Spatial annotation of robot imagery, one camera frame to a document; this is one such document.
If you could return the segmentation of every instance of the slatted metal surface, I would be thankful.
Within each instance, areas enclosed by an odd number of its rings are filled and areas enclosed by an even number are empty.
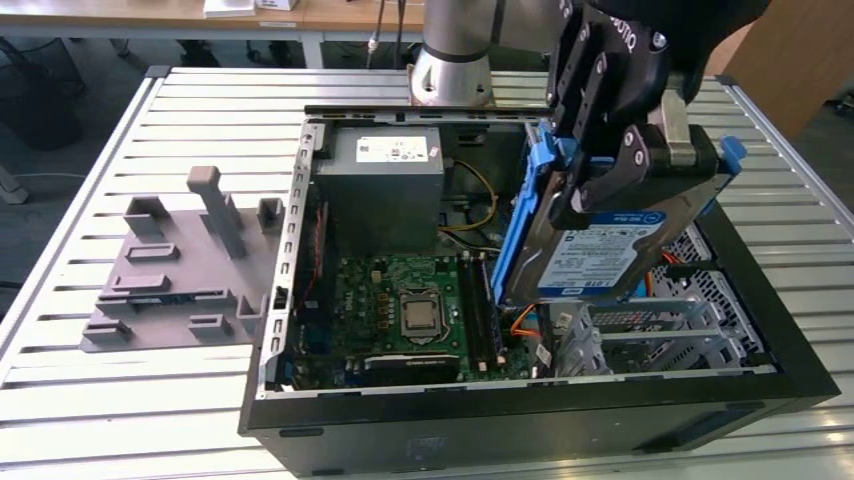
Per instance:
[[[499,104],[539,105],[543,85],[540,74],[496,73]],[[735,135],[747,146],[744,172],[720,202],[842,395],[807,412],[763,420],[687,454],[424,476],[552,478],[606,471],[614,477],[711,479],[779,469],[798,478],[806,474],[796,472],[851,477],[850,225],[820,185],[803,174],[796,159],[768,143],[728,92],[706,82],[690,108],[692,121],[706,125],[712,137]],[[284,196],[303,106],[397,105],[406,100],[406,79],[397,73],[173,69],[168,78],[145,80],[0,330],[0,340],[7,340],[0,360],[5,474],[85,479],[288,476],[257,443],[235,433],[248,346],[89,355],[77,351],[80,331],[119,253],[127,232],[120,214],[132,195],[156,193],[169,209],[200,208],[197,197],[185,192],[185,174],[193,165],[213,164],[223,172],[221,189],[239,207],[271,194]]]

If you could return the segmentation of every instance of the power supply label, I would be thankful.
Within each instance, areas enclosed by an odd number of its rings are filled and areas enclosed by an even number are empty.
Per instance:
[[[359,137],[356,162],[426,162],[427,137]]]
[[[664,212],[594,216],[587,230],[567,230],[536,288],[543,297],[600,295],[616,285],[638,256],[635,242],[664,223]]]

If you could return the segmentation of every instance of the motherboard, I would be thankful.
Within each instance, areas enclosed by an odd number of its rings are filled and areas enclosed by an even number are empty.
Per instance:
[[[340,259],[329,348],[307,362],[317,386],[528,377],[524,349],[504,348],[496,319],[466,303],[470,267],[456,256]]]

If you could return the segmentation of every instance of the blue hard drive label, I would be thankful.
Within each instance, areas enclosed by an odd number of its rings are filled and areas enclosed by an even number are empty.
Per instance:
[[[663,212],[611,212],[587,230],[567,230],[536,288],[543,297],[600,295],[616,285],[638,252],[635,242],[660,228]]]

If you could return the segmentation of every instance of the yellow wire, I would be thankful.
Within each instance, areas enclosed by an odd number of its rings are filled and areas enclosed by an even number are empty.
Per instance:
[[[495,211],[498,210],[498,196],[495,195],[495,190],[492,190],[492,185],[490,185],[490,182],[487,181],[486,177],[480,175],[480,172],[478,172],[478,170],[475,170],[475,168],[462,160],[454,160],[454,163],[459,163],[466,168],[466,170],[468,170],[471,174],[478,178],[478,180],[480,180],[480,183],[483,183],[483,186],[490,191],[490,200],[492,204],[490,206],[490,212],[487,216],[483,218],[483,220],[475,223],[471,223],[468,225],[451,225],[448,227],[439,227],[439,230],[446,232],[460,232],[466,230],[474,230],[475,228],[482,227],[483,225],[486,225],[492,221],[492,217],[495,216]]]

